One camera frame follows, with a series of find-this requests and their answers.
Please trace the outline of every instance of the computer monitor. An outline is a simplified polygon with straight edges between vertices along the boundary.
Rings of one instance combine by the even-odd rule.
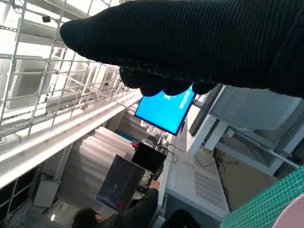
[[[157,173],[166,158],[167,155],[158,152],[146,144],[139,143],[132,158],[132,162],[151,171],[152,173]]]
[[[117,155],[97,195],[97,200],[118,212],[125,211],[144,173],[145,169]]]
[[[152,97],[144,96],[134,116],[177,135],[194,97],[192,86],[176,96],[168,96],[163,91]]]

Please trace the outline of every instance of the dark monitor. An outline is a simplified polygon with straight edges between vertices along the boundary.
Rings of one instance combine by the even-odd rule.
[[[116,155],[97,200],[118,212],[125,211],[144,173],[143,168]]]
[[[160,153],[143,143],[139,143],[132,158],[132,162],[152,173],[156,173],[162,167],[166,158],[167,156],[165,154]]]

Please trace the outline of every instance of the air vent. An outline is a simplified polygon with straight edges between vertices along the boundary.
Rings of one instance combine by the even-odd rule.
[[[220,186],[213,179],[195,171],[195,192],[196,196],[210,204],[225,209],[225,202],[220,194]]]

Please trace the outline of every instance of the green mosaic tile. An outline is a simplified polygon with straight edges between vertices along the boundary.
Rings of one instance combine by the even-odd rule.
[[[287,205],[302,193],[304,166],[229,213],[221,228],[271,228]]]

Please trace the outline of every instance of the monitor screen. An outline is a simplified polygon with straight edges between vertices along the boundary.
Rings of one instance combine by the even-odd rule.
[[[166,158],[167,156],[165,154],[160,153],[143,143],[139,143],[132,158],[132,162],[152,173],[156,173],[162,167]]]
[[[144,96],[138,105],[135,117],[177,135],[194,96],[192,86],[176,96],[168,96],[163,91],[155,96]]]
[[[97,200],[118,212],[125,211],[144,173],[145,169],[117,155],[98,193]]]

